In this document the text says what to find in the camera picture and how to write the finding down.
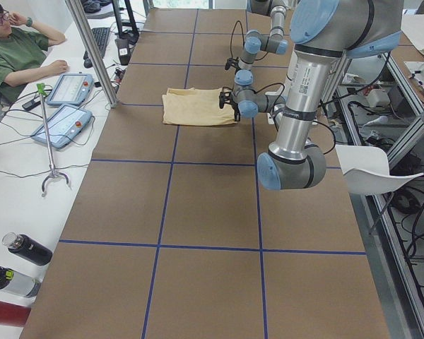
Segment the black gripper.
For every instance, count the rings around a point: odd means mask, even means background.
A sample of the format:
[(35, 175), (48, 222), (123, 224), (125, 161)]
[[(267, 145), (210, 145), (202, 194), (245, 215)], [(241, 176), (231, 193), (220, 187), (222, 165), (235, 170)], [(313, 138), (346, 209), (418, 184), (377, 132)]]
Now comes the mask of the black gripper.
[(228, 93), (228, 96), (226, 95), (219, 95), (219, 107), (221, 109), (224, 108), (225, 105), (230, 105), (232, 109), (234, 110), (234, 120), (236, 122), (241, 120), (240, 111), (238, 108), (238, 103), (234, 99), (234, 95), (232, 92)]

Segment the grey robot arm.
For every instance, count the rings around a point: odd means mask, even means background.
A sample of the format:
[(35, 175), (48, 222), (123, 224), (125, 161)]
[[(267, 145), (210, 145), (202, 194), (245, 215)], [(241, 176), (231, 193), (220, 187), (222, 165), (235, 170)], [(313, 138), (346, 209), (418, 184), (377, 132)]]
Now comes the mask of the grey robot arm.
[[(341, 57), (370, 57), (395, 49), (400, 41), (402, 1), (301, 1), (292, 18), (282, 1), (249, 1), (249, 12), (268, 16), (271, 30), (246, 34), (241, 56), (228, 59), (235, 85), (221, 92), (220, 105), (230, 105), (235, 118), (272, 112), (276, 140), (257, 159), (260, 183), (270, 190), (304, 189), (324, 178), (326, 160), (308, 140), (333, 63)], [(277, 95), (253, 88), (252, 65), (258, 52), (284, 54), (289, 35), (296, 63), (290, 82)]]
[(284, 39), (285, 20), (288, 9), (284, 1), (247, 1), (247, 11), (269, 17), (271, 27), (268, 33), (263, 34), (258, 30), (248, 30), (240, 56), (237, 58), (239, 70), (250, 70), (257, 59), (259, 52), (283, 55), (288, 48), (288, 42)]

